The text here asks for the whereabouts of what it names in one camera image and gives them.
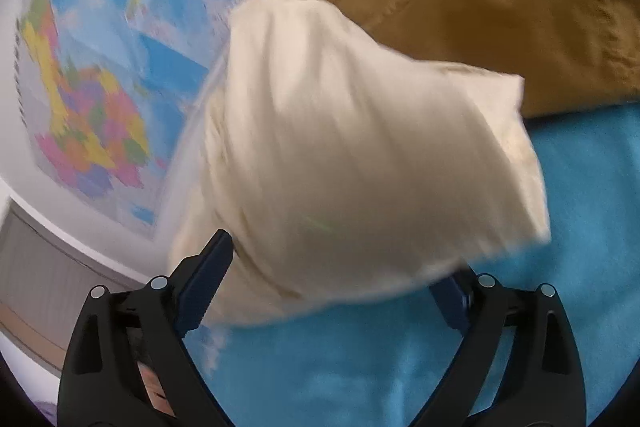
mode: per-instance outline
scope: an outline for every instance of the poster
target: poster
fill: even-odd
[[[151,237],[242,0],[23,0],[16,83],[38,167]]]

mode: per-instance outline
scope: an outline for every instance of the gray panel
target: gray panel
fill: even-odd
[[[115,293],[142,285],[51,236],[12,204],[0,233],[0,301],[66,349],[92,287],[102,284]]]

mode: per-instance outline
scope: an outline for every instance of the colorful map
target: colorful map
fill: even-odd
[[[24,0],[17,86],[38,166],[153,234],[189,116],[241,0]]]

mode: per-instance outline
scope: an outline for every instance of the map of china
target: map of china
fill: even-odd
[[[142,188],[140,169],[150,157],[145,123],[114,74],[98,65],[78,70],[59,56],[50,0],[31,0],[19,26],[51,110],[49,132],[35,139],[60,181],[89,198],[107,194],[112,176]]]

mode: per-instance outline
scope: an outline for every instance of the white fabric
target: white fabric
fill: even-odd
[[[229,231],[206,321],[253,324],[546,241],[521,95],[518,76],[380,46],[325,1],[248,0],[170,269]]]

